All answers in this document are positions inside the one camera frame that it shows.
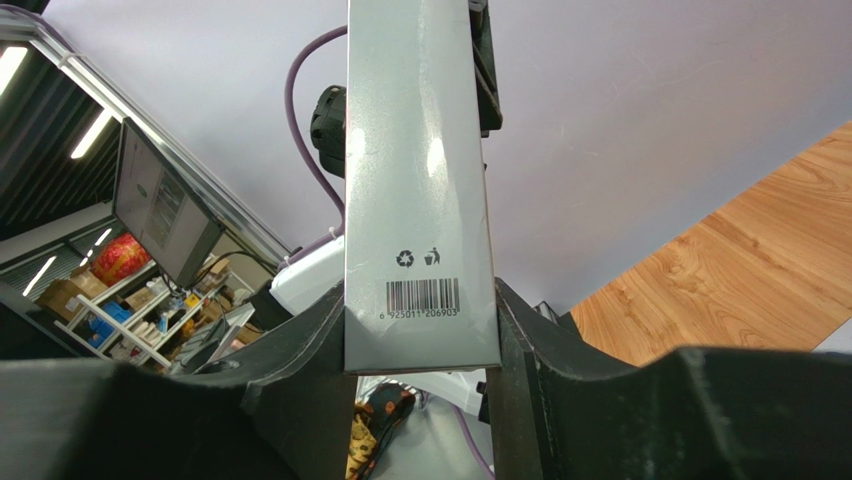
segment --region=patterned fabric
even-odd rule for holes
[[[387,450],[394,430],[408,418],[415,404],[414,395],[392,383],[379,385],[363,405],[355,406],[346,480],[367,480],[376,462]]]
[[[133,235],[125,233],[104,247],[98,258],[92,262],[90,270],[98,280],[111,287],[122,278],[138,272],[150,260],[151,256],[136,242]]]

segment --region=recycling symbol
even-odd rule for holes
[[[408,250],[403,250],[399,252],[399,255],[397,255],[396,263],[399,264],[400,267],[411,268],[411,265],[414,264],[414,255],[412,255]]]

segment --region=monitor screen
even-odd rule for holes
[[[190,286],[224,227],[132,120],[121,128],[113,213],[159,267]]]

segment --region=black and orange cloth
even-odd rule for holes
[[[370,478],[396,427],[411,414],[415,403],[411,392],[400,385],[385,383],[376,387],[367,403],[355,405],[346,480]]]

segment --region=barcode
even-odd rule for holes
[[[459,310],[459,279],[387,282],[388,313],[414,310]]]

